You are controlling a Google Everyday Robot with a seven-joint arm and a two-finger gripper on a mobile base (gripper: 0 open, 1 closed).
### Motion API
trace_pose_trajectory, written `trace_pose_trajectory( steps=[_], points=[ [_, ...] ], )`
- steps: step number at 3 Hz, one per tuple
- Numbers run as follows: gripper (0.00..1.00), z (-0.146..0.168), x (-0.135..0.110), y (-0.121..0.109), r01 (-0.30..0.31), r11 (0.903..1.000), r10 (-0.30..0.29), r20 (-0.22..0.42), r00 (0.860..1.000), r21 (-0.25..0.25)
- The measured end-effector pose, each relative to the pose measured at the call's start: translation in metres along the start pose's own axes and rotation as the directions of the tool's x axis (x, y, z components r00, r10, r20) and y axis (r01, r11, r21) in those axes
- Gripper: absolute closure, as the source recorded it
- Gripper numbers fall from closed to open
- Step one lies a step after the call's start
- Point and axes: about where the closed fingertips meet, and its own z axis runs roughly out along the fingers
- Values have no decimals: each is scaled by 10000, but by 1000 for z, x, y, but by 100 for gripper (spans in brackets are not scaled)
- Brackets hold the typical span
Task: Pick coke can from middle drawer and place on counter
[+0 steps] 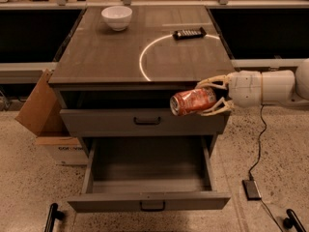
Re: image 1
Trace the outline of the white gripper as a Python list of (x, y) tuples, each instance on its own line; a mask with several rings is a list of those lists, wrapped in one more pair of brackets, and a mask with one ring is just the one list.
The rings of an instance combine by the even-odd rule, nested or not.
[(196, 85), (196, 89), (206, 87), (229, 89), (229, 97), (232, 101), (221, 98), (213, 107), (200, 111), (201, 116), (213, 116), (231, 111), (234, 109), (234, 104), (240, 107), (258, 106), (262, 101), (262, 74), (260, 72), (232, 72), (229, 75), (218, 75), (201, 80)]

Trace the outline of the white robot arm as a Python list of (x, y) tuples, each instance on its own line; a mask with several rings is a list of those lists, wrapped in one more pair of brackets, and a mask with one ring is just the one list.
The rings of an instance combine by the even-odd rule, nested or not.
[(204, 79), (196, 85), (197, 89), (205, 87), (227, 90), (230, 100), (220, 98), (212, 108), (201, 112), (202, 116), (231, 110), (234, 105), (242, 108), (259, 105), (306, 106), (309, 103), (309, 59), (303, 60), (295, 72), (231, 72)]

